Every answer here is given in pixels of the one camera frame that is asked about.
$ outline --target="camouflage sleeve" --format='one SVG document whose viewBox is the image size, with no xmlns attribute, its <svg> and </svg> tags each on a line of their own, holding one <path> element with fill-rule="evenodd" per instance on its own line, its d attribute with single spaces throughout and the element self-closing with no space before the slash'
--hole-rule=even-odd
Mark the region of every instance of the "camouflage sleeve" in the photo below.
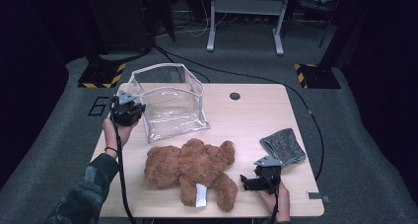
<svg viewBox="0 0 418 224">
<path fill-rule="evenodd" d="M 89 164 L 82 180 L 63 197 L 43 223 L 97 223 L 117 162 L 105 153 Z"/>
</svg>

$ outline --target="clear plastic bag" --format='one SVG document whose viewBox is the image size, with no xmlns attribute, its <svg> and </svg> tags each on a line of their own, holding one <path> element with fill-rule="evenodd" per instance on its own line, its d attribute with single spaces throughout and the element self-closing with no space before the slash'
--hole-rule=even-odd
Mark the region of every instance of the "clear plastic bag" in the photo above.
<svg viewBox="0 0 418 224">
<path fill-rule="evenodd" d="M 136 70 L 124 91 L 146 105 L 143 120 L 148 143 L 210 128 L 202 108 L 203 84 L 183 64 Z"/>
</svg>

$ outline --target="desk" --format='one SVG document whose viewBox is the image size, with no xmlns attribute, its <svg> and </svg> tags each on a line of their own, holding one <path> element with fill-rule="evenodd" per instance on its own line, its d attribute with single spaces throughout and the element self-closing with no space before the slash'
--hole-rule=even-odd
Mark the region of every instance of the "desk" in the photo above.
<svg viewBox="0 0 418 224">
<path fill-rule="evenodd" d="M 142 120 L 133 129 L 123 148 L 127 198 L 135 217 L 268 217 L 261 199 L 253 191 L 245 191 L 240 174 L 255 178 L 253 162 L 267 155 L 259 139 L 278 130 L 292 127 L 296 138 L 305 150 L 299 127 L 286 92 L 281 85 L 272 84 L 205 84 L 203 108 L 211 125 L 210 129 L 159 140 L 147 144 Z M 231 93 L 239 93 L 237 101 Z M 216 204 L 216 193 L 209 189 L 206 207 L 187 207 L 180 201 L 180 187 L 150 189 L 144 183 L 147 152 L 154 146 L 174 145 L 181 147 L 190 138 L 200 138 L 205 143 L 221 145 L 225 140 L 235 143 L 236 161 L 225 173 L 239 188 L 235 207 L 222 212 Z M 93 158 L 105 148 L 102 133 Z M 291 195 L 291 216 L 319 216 L 324 209 L 321 201 L 306 197 L 306 192 L 318 192 L 309 158 L 282 170 L 282 181 Z M 119 177 L 110 186 L 101 216 L 126 216 L 122 204 Z"/>
<path fill-rule="evenodd" d="M 215 45 L 215 13 L 259 14 L 279 16 L 277 28 L 273 29 L 276 53 L 283 55 L 283 45 L 280 39 L 280 29 L 286 13 L 288 0 L 211 0 L 210 32 L 206 49 L 213 51 Z"/>
</svg>

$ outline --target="teddy bear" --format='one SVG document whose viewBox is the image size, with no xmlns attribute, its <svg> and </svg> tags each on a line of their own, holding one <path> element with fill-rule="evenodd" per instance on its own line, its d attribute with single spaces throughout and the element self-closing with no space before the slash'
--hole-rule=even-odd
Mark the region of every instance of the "teddy bear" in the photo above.
<svg viewBox="0 0 418 224">
<path fill-rule="evenodd" d="M 181 148 L 153 147 L 145 162 L 145 184 L 150 188 L 166 188 L 180 184 L 181 202 L 196 206 L 196 184 L 218 192 L 217 204 L 229 212 L 234 208 L 237 185 L 224 169 L 235 162 L 234 143 L 225 141 L 220 147 L 192 138 Z"/>
</svg>

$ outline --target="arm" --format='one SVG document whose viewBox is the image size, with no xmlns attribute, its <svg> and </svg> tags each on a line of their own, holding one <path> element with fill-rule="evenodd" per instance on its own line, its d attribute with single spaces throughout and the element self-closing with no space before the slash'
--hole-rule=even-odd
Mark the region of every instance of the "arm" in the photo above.
<svg viewBox="0 0 418 224">
<path fill-rule="evenodd" d="M 122 145 L 126 144 L 132 128 L 120 126 Z M 116 135 L 109 118 L 104 120 L 106 147 L 117 150 Z M 89 164 L 80 182 L 63 197 L 43 223 L 97 223 L 110 183 L 118 172 L 117 154 L 106 149 Z"/>
<path fill-rule="evenodd" d="M 290 194 L 283 182 L 278 187 L 279 192 L 279 210 L 276 215 L 276 223 L 291 223 L 290 222 Z M 269 194 L 267 191 L 257 191 L 261 199 L 266 204 L 268 210 L 273 212 L 274 205 L 276 204 L 276 197 L 273 194 Z"/>
</svg>

